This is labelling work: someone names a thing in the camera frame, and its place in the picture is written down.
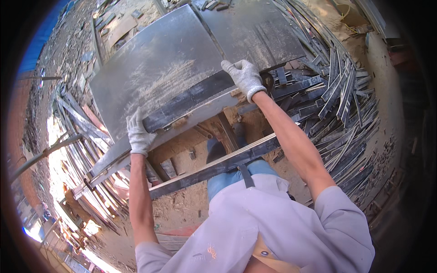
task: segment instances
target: workbench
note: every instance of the workbench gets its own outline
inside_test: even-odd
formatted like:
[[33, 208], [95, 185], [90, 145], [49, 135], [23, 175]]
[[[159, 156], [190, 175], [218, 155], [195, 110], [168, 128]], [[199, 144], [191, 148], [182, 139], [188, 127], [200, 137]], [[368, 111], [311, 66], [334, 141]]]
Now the workbench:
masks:
[[[245, 102], [230, 76], [222, 71], [222, 60], [247, 59], [266, 72], [305, 56], [289, 23], [269, 0], [234, 0], [222, 11], [201, 11], [203, 2], [195, 0], [144, 28], [90, 82], [115, 144], [89, 171], [87, 186], [75, 191], [76, 198], [130, 163], [126, 117], [138, 106], [145, 113], [146, 130], [160, 129], [152, 150], [226, 107]], [[208, 164], [199, 175], [167, 182], [158, 166], [153, 171], [165, 183], [152, 188], [151, 195], [156, 198], [206, 180], [244, 164], [243, 157], [250, 161], [275, 147], [279, 144], [272, 134]]]

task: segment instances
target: forearm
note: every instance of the forearm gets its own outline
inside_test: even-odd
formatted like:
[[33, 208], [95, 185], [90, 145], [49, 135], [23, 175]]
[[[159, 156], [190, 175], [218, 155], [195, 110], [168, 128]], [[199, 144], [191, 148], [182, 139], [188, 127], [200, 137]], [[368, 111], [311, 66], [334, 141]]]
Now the forearm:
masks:
[[287, 159], [308, 184], [312, 199], [315, 201], [324, 189], [335, 186], [319, 152], [299, 126], [265, 92], [254, 94], [252, 100], [272, 126]]
[[131, 178], [129, 181], [129, 217], [134, 231], [135, 245], [143, 241], [158, 242], [153, 230], [153, 209], [147, 186], [146, 157], [131, 154]]

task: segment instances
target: hand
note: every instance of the hand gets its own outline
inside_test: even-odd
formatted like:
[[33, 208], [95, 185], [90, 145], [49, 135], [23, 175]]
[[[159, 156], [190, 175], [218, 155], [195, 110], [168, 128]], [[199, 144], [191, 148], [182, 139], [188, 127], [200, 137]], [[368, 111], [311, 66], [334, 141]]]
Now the hand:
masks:
[[131, 154], [142, 154], [148, 156], [147, 151], [156, 138], [156, 134], [149, 134], [142, 124], [143, 114], [140, 107], [132, 116], [126, 117]]
[[246, 61], [241, 60], [234, 64], [228, 61], [222, 61], [222, 68], [226, 71], [234, 81], [235, 85], [243, 92], [249, 103], [253, 104], [252, 96], [258, 91], [266, 91], [267, 89], [262, 85], [261, 76], [258, 73], [257, 67]]

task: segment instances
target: dirt ground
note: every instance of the dirt ground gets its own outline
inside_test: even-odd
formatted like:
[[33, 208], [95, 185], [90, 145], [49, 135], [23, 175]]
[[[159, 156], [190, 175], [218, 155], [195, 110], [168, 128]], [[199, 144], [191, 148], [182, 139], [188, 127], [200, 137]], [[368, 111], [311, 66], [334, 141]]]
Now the dirt ground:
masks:
[[[383, 145], [390, 136], [395, 136], [397, 142], [401, 142], [399, 136], [403, 133], [403, 116], [399, 86], [397, 83], [397, 73], [391, 65], [384, 42], [376, 33], [370, 34], [369, 49], [365, 48], [365, 35], [351, 37], [346, 34], [349, 29], [340, 22], [341, 16], [333, 8], [329, 1], [326, 0], [303, 0], [303, 2], [313, 11], [313, 13], [328, 26], [328, 28], [342, 42], [344, 47], [351, 54], [355, 61], [360, 61], [372, 75], [371, 88], [376, 90], [379, 102], [379, 115], [381, 124], [379, 132], [372, 138], [369, 143], [376, 143], [379, 152], [383, 151]], [[83, 53], [93, 49], [90, 31], [90, 17], [95, 8], [95, 1], [82, 0], [73, 7], [65, 18], [65, 23], [59, 28], [59, 31], [53, 33], [49, 41], [42, 50], [41, 57], [36, 71], [45, 68], [46, 75], [63, 76], [67, 81], [68, 89], [72, 92], [80, 105], [87, 104], [98, 115], [98, 111], [93, 104], [92, 93], [85, 85], [82, 92], [77, 82], [82, 74], [87, 74], [94, 67], [94, 61], [87, 64], [79, 60]], [[113, 30], [117, 23], [126, 14], [138, 9], [144, 15], [137, 20], [138, 26], [132, 29], [123, 40], [126, 42], [140, 31], [143, 27], [149, 25], [157, 18], [159, 13], [153, 5], [152, 0], [121, 0], [103, 19], [105, 20], [111, 13], [116, 14], [116, 18], [107, 26]], [[84, 23], [83, 30], [80, 30], [80, 23]], [[102, 59], [107, 61], [115, 53], [115, 47], [109, 48], [108, 35], [98, 38], [100, 48], [102, 48]], [[34, 154], [41, 151], [48, 145], [47, 120], [50, 113], [50, 97], [52, 96], [55, 82], [45, 82], [41, 89], [32, 89], [27, 118], [28, 122], [24, 129], [24, 138], [26, 146]], [[235, 108], [225, 111], [230, 124], [241, 121], [245, 124], [246, 140], [252, 143], [263, 137], [262, 131], [269, 127], [260, 110], [253, 110], [238, 117]], [[167, 143], [164, 147], [159, 147], [154, 153], [150, 153], [150, 159], [162, 162], [171, 158], [177, 174], [190, 172], [202, 167], [206, 162], [206, 138], [189, 130]], [[194, 149], [196, 158], [192, 160], [189, 157], [187, 149]], [[366, 155], [371, 153], [372, 149], [366, 149]], [[289, 164], [286, 158], [278, 163], [273, 163], [278, 150], [272, 151], [263, 158], [278, 172], [278, 174], [290, 182], [290, 193], [296, 200], [304, 204], [309, 198], [308, 188], [297, 175], [296, 171]], [[397, 162], [399, 161], [399, 152], [394, 152], [391, 156], [391, 164], [388, 164], [386, 174], [389, 175]], [[37, 179], [34, 183], [43, 182], [44, 200], [47, 204], [53, 203], [53, 198], [48, 194], [51, 187], [62, 187], [61, 181], [52, 181], [49, 173], [49, 163], [43, 160], [38, 164], [40, 172], [34, 173]], [[195, 184], [186, 189], [182, 189], [173, 194], [163, 196], [153, 202], [155, 230], [157, 233], [171, 234], [175, 230], [182, 228], [195, 227], [208, 217], [208, 197], [206, 191], [206, 182]], [[105, 262], [111, 264], [122, 272], [136, 271], [134, 242], [132, 236], [132, 227], [128, 219], [115, 219], [118, 225], [117, 232], [102, 228], [95, 235], [100, 247], [93, 252], [96, 253]]]

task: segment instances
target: blue tarp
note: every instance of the blue tarp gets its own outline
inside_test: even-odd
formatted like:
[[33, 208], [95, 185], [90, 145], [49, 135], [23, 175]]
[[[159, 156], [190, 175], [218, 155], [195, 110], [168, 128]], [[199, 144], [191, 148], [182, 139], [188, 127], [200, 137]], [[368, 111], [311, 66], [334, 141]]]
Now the blue tarp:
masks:
[[41, 23], [41, 26], [36, 31], [26, 53], [23, 56], [18, 73], [32, 71], [35, 69], [42, 47], [49, 39], [50, 34], [52, 33], [53, 28], [58, 21], [59, 13], [69, 1], [70, 0], [59, 0], [59, 2], [52, 8], [52, 11], [47, 15], [45, 20]]

